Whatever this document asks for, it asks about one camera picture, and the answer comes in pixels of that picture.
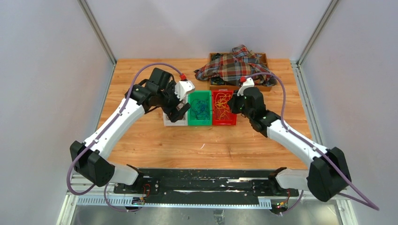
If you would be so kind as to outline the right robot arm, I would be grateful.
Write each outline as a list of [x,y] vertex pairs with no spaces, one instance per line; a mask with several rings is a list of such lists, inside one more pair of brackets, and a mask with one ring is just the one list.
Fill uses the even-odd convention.
[[266,138],[279,143],[307,167],[307,170],[291,170],[281,167],[272,172],[268,189],[274,195],[281,195],[287,189],[309,191],[326,202],[348,187],[352,181],[345,155],[337,147],[329,149],[317,144],[297,132],[282,117],[266,109],[263,94],[256,87],[249,87],[242,93],[233,91],[228,106],[233,114],[242,114],[252,128]]

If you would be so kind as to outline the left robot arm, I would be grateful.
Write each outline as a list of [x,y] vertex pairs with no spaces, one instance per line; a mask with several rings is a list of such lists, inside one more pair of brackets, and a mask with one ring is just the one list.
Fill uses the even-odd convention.
[[126,131],[152,109],[160,108],[170,122],[181,120],[190,108],[181,102],[195,90],[194,84],[183,73],[180,80],[160,68],[154,68],[150,77],[132,85],[111,116],[83,142],[74,141],[69,150],[72,159],[68,173],[75,170],[93,185],[122,183],[133,194],[140,193],[144,181],[137,169],[128,165],[108,162],[108,157]]

